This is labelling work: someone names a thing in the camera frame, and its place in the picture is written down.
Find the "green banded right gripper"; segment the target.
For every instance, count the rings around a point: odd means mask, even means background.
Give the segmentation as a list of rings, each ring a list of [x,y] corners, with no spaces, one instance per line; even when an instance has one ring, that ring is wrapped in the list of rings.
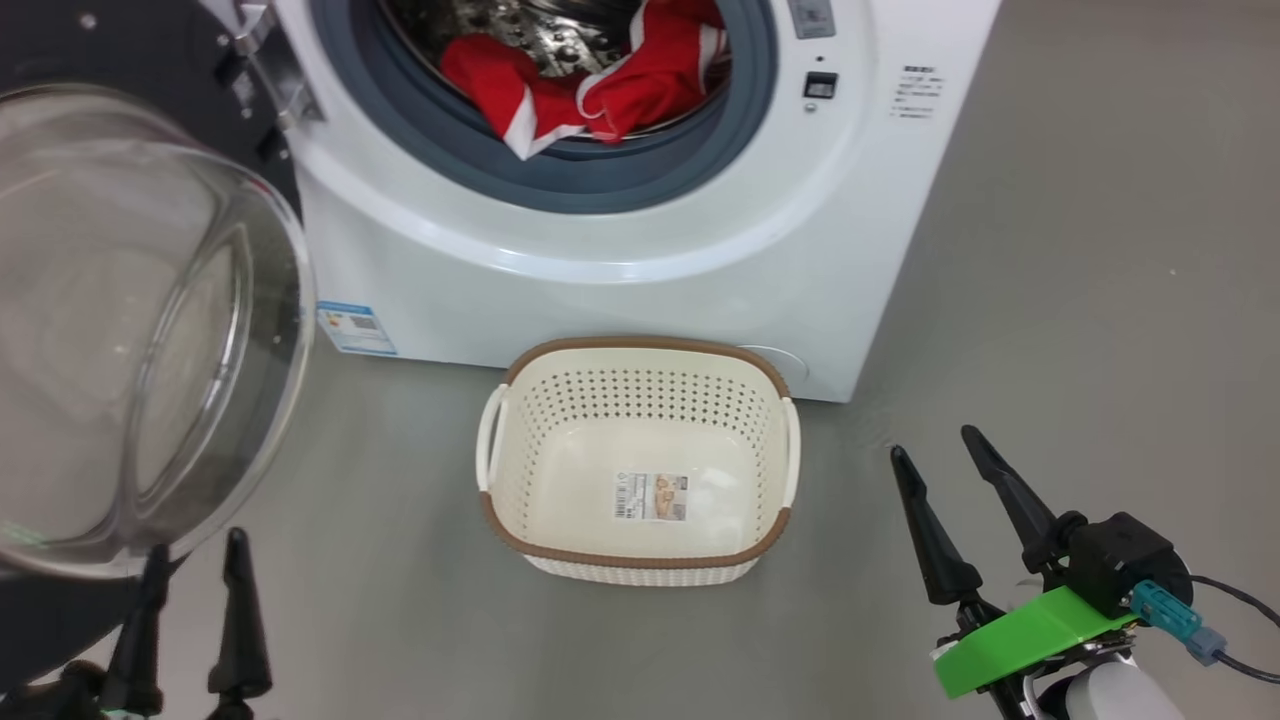
[[[1052,573],[1050,537],[1057,518],[979,428],[964,425],[961,438],[1021,542],[1027,570]],[[1001,720],[1041,720],[1036,676],[1132,643],[1137,615],[1106,618],[1065,587],[1007,612],[984,601],[980,574],[936,516],[928,487],[901,445],[890,450],[890,462],[927,597],[938,606],[957,603],[959,630],[940,642],[933,659],[934,676],[948,698],[986,694]]]

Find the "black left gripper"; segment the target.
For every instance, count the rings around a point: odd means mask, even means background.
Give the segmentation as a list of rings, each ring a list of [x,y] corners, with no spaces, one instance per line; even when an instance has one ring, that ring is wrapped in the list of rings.
[[[256,720],[248,700],[270,692],[273,671],[250,537],[241,528],[227,533],[221,577],[227,605],[218,660],[207,679],[207,691],[218,696],[218,702],[205,720]],[[54,682],[5,694],[0,720],[164,720],[157,637],[169,578],[170,550],[155,544],[109,667],[76,660]]]

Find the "glass washer door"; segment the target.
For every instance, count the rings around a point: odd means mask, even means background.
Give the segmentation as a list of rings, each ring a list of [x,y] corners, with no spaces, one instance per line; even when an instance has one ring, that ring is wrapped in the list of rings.
[[[314,346],[300,170],[201,0],[0,0],[0,698],[253,493]]]

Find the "red and white garment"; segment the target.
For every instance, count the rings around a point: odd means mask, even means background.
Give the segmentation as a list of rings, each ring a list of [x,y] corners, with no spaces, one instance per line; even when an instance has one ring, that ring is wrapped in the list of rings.
[[[698,109],[709,94],[708,72],[727,49],[716,0],[643,0],[628,24],[628,51],[598,73],[543,76],[526,51],[480,33],[451,41],[442,72],[525,161],[562,138],[585,133],[621,143]]]

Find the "white printed instruction sticker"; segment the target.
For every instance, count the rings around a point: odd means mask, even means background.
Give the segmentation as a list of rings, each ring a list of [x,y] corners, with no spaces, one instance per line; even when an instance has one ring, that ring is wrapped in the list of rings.
[[[614,479],[612,518],[625,521],[686,521],[689,478],[673,473],[623,471]]]

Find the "cream laundry basket brown rim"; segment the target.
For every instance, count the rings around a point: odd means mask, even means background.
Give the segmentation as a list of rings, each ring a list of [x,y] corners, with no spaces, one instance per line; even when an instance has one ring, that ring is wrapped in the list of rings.
[[[617,336],[530,348],[490,393],[475,445],[483,514],[536,569],[582,582],[699,587],[749,573],[792,516],[794,397],[760,356]],[[612,518],[623,471],[689,478],[687,520]]]

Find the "white front-load washing machine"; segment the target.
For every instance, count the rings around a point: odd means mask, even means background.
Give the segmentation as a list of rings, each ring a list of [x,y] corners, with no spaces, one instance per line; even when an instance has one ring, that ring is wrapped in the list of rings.
[[[719,176],[637,211],[559,214],[419,165],[356,105],[310,0],[285,27],[326,113],[289,132],[316,301],[367,306],[398,359],[511,366],[535,345],[653,334],[803,359],[803,398],[852,397],[1004,0],[786,0],[772,104]]]

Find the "washer drum opening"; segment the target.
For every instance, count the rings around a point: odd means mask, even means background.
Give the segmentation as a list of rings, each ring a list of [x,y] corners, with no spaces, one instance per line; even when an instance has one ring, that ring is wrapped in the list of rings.
[[[320,44],[346,91],[419,165],[490,199],[559,214],[637,211],[726,170],[769,110],[780,50],[771,0],[717,0],[732,68],[726,91],[692,118],[616,146],[561,140],[518,160],[480,113],[434,79],[375,0],[310,0]]]

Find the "metal door hinge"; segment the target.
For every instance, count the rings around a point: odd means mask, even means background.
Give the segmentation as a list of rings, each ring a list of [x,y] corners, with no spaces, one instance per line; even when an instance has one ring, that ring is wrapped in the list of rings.
[[[214,77],[236,96],[243,118],[251,118],[250,106],[261,100],[274,108],[285,132],[326,119],[285,27],[282,0],[201,3],[224,26],[216,36],[221,56]]]

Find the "round white filter cover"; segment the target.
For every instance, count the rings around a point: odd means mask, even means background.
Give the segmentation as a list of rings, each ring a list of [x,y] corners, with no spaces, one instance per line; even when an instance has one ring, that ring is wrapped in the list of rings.
[[[808,364],[787,350],[767,345],[740,345],[739,348],[753,352],[768,361],[785,380],[792,396],[806,384],[810,375]]]

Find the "blue energy label sticker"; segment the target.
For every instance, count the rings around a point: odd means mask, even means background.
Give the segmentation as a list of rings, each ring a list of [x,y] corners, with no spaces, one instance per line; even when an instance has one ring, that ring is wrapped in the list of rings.
[[[315,307],[317,324],[340,352],[399,355],[371,307],[335,301],[316,301]]]

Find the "grey rating sticker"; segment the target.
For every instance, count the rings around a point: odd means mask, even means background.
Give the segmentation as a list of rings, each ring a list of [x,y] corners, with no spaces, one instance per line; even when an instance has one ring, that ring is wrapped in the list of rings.
[[[832,0],[786,0],[795,37],[831,38],[837,35]]]

